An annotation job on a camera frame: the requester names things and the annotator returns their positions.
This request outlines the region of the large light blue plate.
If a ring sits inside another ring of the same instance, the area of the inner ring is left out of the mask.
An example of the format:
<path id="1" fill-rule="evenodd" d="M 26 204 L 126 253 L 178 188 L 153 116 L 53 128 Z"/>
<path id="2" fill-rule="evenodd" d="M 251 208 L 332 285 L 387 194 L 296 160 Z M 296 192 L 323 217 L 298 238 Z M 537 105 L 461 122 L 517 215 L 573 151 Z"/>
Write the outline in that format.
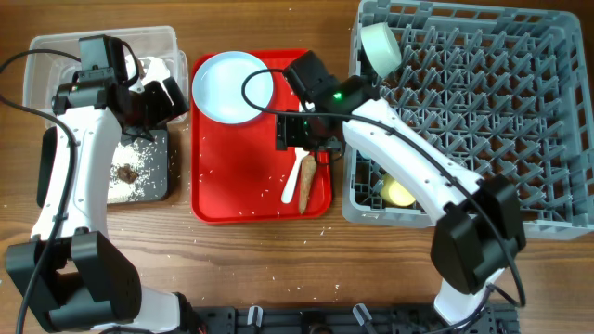
<path id="1" fill-rule="evenodd" d="M 256 56 L 240 51 L 216 54 L 204 61 L 192 82 L 195 105 L 209 119 L 223 124 L 241 124 L 259 116 L 261 111 L 242 97 L 245 79 L 267 66 Z"/>

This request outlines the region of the white napkin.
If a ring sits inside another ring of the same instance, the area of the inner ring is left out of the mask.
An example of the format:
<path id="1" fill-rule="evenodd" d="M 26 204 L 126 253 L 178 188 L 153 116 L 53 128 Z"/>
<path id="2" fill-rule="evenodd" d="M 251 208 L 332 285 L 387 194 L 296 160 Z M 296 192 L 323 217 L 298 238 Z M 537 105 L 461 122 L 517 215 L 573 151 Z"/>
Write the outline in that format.
<path id="1" fill-rule="evenodd" d="M 171 77 L 171 71 L 163 59 L 146 57 L 141 58 L 139 61 L 140 65 L 142 66 L 140 82 L 143 85 L 149 84 L 153 81 L 163 83 L 164 80 Z"/>

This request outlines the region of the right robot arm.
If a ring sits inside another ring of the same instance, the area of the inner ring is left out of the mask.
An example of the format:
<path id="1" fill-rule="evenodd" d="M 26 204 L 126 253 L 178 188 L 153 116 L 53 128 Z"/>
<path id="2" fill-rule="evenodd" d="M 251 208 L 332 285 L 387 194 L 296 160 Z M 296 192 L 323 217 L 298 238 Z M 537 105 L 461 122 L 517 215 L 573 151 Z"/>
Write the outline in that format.
<path id="1" fill-rule="evenodd" d="M 526 236 L 514 184 L 503 175 L 483 179 L 418 135 L 372 83 L 331 75 L 312 51 L 281 74 L 303 105 L 281 115 L 289 121 L 280 147 L 325 148 L 335 133 L 397 180 L 435 224 L 431 260 L 442 277 L 433 308 L 451 329 L 462 329 L 497 290 L 509 269 L 518 290 L 514 306 L 526 304 L 514 262 Z"/>

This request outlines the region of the brown food scrap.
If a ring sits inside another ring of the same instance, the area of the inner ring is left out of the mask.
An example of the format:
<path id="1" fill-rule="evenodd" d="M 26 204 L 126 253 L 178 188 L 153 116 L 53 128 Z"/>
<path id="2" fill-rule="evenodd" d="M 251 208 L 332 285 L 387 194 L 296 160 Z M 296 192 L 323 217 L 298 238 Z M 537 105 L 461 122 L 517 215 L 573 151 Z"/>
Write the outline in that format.
<path id="1" fill-rule="evenodd" d="M 118 179 L 126 184 L 133 184 L 138 177 L 138 173 L 135 172 L 129 164 L 118 167 L 116 174 Z"/>

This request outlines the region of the yellow plastic cup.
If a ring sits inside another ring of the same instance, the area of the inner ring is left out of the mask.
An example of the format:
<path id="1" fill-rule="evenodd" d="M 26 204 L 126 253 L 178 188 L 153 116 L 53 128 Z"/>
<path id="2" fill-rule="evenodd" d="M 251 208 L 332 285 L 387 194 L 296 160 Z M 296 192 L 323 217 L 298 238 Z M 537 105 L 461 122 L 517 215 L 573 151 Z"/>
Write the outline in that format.
<path id="1" fill-rule="evenodd" d="M 416 202 L 416 199 L 393 177 L 385 174 L 382 177 L 380 196 L 396 207 L 407 207 Z"/>

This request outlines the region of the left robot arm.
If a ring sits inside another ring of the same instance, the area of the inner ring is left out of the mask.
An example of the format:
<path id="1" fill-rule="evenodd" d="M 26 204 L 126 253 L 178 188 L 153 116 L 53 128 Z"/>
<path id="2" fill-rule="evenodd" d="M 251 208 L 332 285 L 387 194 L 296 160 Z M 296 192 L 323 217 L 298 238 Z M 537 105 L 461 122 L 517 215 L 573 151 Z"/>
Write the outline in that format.
<path id="1" fill-rule="evenodd" d="M 33 315 L 49 333 L 203 333 L 187 298 L 143 286 L 107 231 L 117 145 L 123 136 L 151 139 L 188 111 L 188 101 L 172 78 L 141 83 L 129 73 L 135 54 L 119 38 L 83 37 L 79 47 L 81 68 L 46 114 L 56 142 L 42 211 L 30 239 L 6 251 L 6 271 L 22 297 L 16 330 Z"/>

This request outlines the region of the green bowl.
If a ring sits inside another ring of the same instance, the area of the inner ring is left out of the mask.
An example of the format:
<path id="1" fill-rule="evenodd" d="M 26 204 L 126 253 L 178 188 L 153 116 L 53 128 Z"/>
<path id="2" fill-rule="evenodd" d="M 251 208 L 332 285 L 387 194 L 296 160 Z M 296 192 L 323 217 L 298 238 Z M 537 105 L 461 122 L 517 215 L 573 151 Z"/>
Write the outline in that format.
<path id="1" fill-rule="evenodd" d="M 380 78 L 387 77 L 402 64 L 400 46 L 387 23 L 363 27 L 361 42 L 369 64 Z"/>

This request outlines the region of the pile of white rice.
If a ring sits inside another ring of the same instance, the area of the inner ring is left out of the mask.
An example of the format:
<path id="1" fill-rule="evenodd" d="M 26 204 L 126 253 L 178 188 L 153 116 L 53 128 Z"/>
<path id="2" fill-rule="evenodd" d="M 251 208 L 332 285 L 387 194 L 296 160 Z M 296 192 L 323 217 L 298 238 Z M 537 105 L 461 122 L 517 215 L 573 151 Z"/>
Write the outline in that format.
<path id="1" fill-rule="evenodd" d="M 155 161 L 153 154 L 156 150 L 155 143 L 141 139 L 132 144 L 119 143 L 117 145 L 110 167 L 108 204 L 139 201 L 146 195 L 144 187 L 151 184 L 149 179 L 155 170 L 149 164 Z M 117 177 L 117 168 L 125 164 L 129 164 L 138 173 L 133 184 L 126 184 Z"/>

